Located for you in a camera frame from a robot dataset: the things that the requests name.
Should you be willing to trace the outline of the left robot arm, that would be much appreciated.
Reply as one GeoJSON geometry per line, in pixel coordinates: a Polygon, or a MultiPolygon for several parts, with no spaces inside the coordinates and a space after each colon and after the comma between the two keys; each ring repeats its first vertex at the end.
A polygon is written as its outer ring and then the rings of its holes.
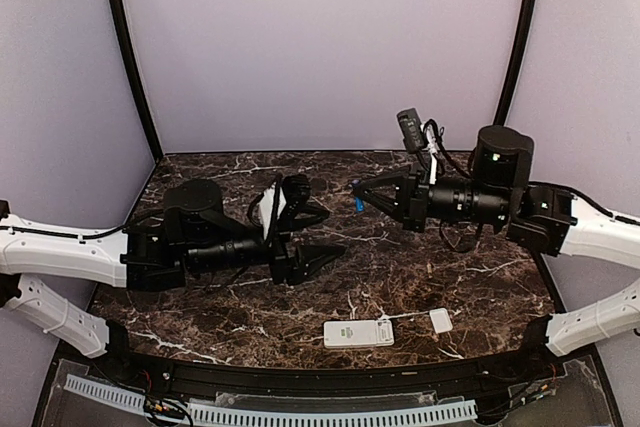
{"type": "Polygon", "coordinates": [[[192,179],[168,189],[159,209],[110,230],[38,224],[1,204],[1,305],[21,313],[103,368],[120,383],[141,374],[120,324],[87,313],[49,288],[42,275],[114,288],[162,292],[189,277],[267,266],[274,284],[295,286],[341,257],[342,245],[298,245],[294,233],[323,223],[329,211],[310,199],[303,174],[278,175],[257,195],[243,224],[224,212],[221,187],[192,179]]]}

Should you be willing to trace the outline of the white remote control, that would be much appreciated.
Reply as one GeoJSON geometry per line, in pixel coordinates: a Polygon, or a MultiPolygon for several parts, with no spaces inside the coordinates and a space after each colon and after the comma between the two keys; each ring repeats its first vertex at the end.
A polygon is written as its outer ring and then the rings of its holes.
{"type": "Polygon", "coordinates": [[[395,343],[390,320],[327,321],[323,342],[328,349],[360,349],[392,346],[395,343]]]}

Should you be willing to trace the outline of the white battery cover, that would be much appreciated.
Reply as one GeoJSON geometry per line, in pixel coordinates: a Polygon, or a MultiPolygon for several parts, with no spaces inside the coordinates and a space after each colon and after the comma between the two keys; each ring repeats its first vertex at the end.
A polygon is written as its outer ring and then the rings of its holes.
{"type": "Polygon", "coordinates": [[[436,334],[447,333],[453,329],[453,323],[446,308],[430,310],[429,318],[436,334]]]}

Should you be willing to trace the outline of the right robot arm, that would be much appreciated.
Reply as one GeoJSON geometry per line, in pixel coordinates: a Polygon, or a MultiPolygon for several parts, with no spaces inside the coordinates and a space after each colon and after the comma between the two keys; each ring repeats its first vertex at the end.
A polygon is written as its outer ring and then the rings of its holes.
{"type": "MultiPolygon", "coordinates": [[[[532,252],[590,257],[639,266],[639,220],[608,210],[573,188],[529,179],[533,140],[499,125],[480,129],[466,179],[435,176],[413,164],[357,181],[355,197],[406,230],[421,232],[429,219],[492,226],[532,252]]],[[[639,284],[567,313],[531,321],[522,350],[510,360],[521,381],[534,379],[557,357],[639,327],[639,284]]]]}

